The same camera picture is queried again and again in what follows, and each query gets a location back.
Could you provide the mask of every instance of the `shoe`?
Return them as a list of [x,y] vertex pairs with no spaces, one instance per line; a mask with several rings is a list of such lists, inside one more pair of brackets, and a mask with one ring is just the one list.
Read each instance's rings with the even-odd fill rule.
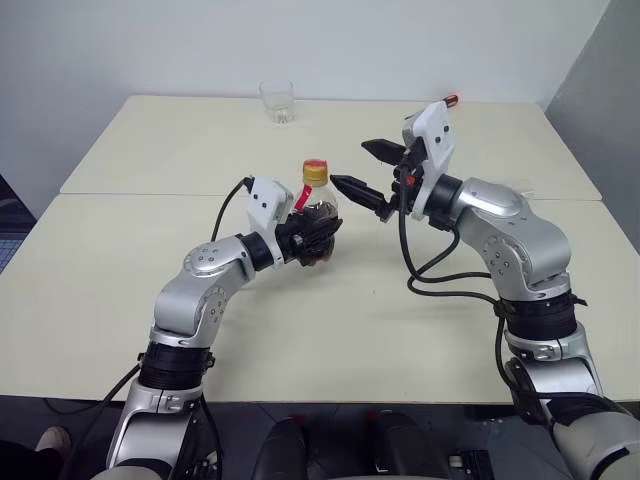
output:
[[60,454],[63,460],[66,460],[71,451],[71,437],[62,427],[49,427],[42,434],[38,445],[36,445],[36,452],[44,450],[46,448],[52,448]]

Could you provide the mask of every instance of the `clear plastic cup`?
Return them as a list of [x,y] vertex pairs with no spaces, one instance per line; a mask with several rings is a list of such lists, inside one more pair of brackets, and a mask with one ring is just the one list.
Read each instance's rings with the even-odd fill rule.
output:
[[269,118],[280,124],[293,121],[293,83],[289,80],[264,80],[258,87]]

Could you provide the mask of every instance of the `bottle cap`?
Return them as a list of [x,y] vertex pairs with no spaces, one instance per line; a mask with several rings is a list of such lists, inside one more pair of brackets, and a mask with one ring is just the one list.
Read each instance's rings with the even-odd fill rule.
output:
[[311,187],[322,187],[329,181],[329,168],[324,160],[305,160],[302,164],[302,181]]

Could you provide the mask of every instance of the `robotic arm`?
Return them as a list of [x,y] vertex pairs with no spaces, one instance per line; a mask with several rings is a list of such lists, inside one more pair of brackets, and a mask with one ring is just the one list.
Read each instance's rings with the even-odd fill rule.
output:
[[[576,479],[640,478],[640,423],[603,395],[585,329],[575,317],[574,305],[586,303],[571,292],[565,235],[514,191],[446,175],[455,136],[444,102],[410,117],[403,139],[405,145],[362,144],[395,167],[389,201],[350,176],[332,176],[336,188],[382,221],[398,210],[459,232],[484,260],[500,296],[494,305],[501,319],[496,357],[519,415],[548,427]],[[503,366],[505,322],[514,357]]]
[[253,231],[197,246],[160,293],[140,375],[111,442],[109,470],[96,478],[219,478],[219,452],[211,451],[218,439],[209,438],[201,399],[224,311],[256,272],[323,258],[342,223],[311,212],[289,214],[292,195],[273,180],[247,178],[245,185]]

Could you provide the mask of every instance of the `beige table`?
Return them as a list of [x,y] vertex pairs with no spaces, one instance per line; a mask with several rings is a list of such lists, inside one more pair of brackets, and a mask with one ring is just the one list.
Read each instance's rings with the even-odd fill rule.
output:
[[[155,297],[210,235],[213,196],[60,195],[0,275],[0,394],[96,399],[145,350]],[[607,393],[640,398],[638,256],[597,201],[532,202],[573,246],[574,291]],[[247,231],[244,199],[222,235]],[[508,402],[484,302],[405,289],[395,225],[342,205],[333,260],[259,274],[230,303],[214,401]],[[416,262],[448,234],[410,222]],[[442,271],[482,268],[461,246]],[[461,287],[495,294],[488,280]]]
[[[295,122],[282,126],[269,122],[256,99],[131,97],[61,191],[224,195],[247,174],[297,190],[301,162],[318,157],[333,173],[388,192],[392,168],[360,143],[400,142],[403,118],[424,106],[299,101]],[[539,199],[601,198],[536,105],[462,102],[451,115],[452,175],[506,182]]]

